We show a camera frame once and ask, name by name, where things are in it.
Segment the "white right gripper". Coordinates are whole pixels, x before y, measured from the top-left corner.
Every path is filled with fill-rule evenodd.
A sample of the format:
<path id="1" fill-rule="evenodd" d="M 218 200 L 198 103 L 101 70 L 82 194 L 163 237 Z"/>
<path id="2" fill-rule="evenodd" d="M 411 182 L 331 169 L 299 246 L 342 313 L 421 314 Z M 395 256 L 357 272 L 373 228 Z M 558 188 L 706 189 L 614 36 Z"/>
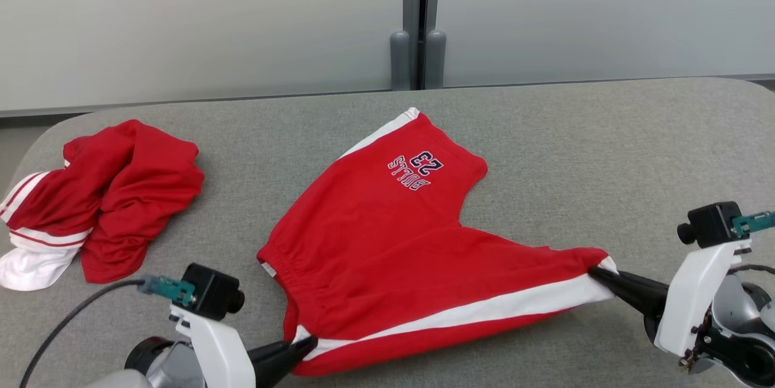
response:
<path id="1" fill-rule="evenodd" d="M 589 276 L 643 316 L 661 317 L 655 346 L 684 357 L 696 343 L 697 334 L 692 328 L 700 328 L 705 322 L 705 314 L 728 270 L 741 263 L 740 252 L 749 252 L 750 248 L 750 240 L 745 240 L 695 250 L 686 256 L 669 286 L 603 267 L 590 268 Z"/>

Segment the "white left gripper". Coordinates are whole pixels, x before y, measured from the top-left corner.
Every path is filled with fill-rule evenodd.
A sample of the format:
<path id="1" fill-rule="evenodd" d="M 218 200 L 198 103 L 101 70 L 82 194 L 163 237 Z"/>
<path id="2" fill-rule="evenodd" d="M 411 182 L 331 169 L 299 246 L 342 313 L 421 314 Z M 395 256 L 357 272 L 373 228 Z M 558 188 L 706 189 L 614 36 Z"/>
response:
<path id="1" fill-rule="evenodd" d="M 208 387 L 274 387 L 317 346 L 318 338 L 277 341 L 249 350 L 234 328 L 186 310 L 172 310 L 176 331 L 191 340 Z"/>

